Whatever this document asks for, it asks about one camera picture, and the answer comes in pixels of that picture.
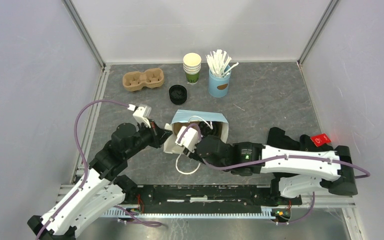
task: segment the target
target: stack of paper cups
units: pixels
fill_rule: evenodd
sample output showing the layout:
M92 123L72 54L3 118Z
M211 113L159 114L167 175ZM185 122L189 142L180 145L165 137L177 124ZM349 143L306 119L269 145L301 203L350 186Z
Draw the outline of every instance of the stack of paper cups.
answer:
M183 57L183 69L190 84L196 84L200 78L201 56L191 52Z

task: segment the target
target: bundle of straws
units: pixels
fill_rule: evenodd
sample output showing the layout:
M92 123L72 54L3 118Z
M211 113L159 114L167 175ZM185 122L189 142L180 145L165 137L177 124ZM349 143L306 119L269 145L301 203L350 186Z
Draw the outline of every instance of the bundle of straws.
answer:
M232 58L228 55L226 51L223 52L221 49L218 49L217 51L212 51L209 53L209 55L205 57L211 74L217 78L227 77L231 74L230 71L234 67L239 65L239 62L237 62L229 69L226 69Z

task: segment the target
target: white wall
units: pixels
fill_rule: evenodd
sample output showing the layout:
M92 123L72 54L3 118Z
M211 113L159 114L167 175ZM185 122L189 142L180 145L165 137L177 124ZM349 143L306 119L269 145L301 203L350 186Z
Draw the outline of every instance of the white wall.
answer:
M0 240L34 239L27 220L69 181L99 74L60 0L0 1Z
M295 61L329 0L73 0L106 62Z
M322 129L372 173L355 200L367 239L384 239L384 1L340 1L303 72Z

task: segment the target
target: blue container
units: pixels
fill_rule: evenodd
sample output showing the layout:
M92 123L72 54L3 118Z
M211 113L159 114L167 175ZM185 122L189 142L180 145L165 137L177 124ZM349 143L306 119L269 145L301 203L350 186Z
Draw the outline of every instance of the blue container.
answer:
M216 77L209 70L209 78L208 78L208 92L211 96L215 98L221 98L228 94L229 89L229 80L231 79L231 75L225 77Z

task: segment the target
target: black cup lid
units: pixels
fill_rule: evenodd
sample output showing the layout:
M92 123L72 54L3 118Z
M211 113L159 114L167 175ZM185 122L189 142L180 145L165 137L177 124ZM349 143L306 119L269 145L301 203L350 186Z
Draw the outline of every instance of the black cup lid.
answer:
M176 105L183 104L188 98L188 92L186 91L186 88L182 85L171 86L168 90L168 94L170 96L171 102Z

